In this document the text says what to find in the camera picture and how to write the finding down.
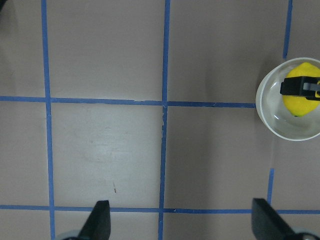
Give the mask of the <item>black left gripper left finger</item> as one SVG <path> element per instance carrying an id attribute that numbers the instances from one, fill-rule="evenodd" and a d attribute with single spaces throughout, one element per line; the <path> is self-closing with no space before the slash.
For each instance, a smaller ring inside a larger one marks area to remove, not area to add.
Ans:
<path id="1" fill-rule="evenodd" d="M 97 201 L 78 234 L 78 238 L 109 238 L 111 236 L 111 212 L 108 200 Z"/>

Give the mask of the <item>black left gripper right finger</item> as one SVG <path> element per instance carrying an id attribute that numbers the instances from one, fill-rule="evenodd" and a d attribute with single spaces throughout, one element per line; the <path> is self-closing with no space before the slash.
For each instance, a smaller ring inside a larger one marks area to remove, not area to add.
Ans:
<path id="1" fill-rule="evenodd" d="M 251 229 L 256 240 L 298 240 L 299 234 L 280 217 L 264 198 L 253 198 Z"/>

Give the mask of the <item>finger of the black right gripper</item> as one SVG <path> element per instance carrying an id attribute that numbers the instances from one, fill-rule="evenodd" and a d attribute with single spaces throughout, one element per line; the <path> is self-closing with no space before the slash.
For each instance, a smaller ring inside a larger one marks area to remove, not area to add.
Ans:
<path id="1" fill-rule="evenodd" d="M 280 85 L 283 96 L 303 97 L 310 101 L 320 100 L 320 78 L 312 76 L 287 77 Z"/>

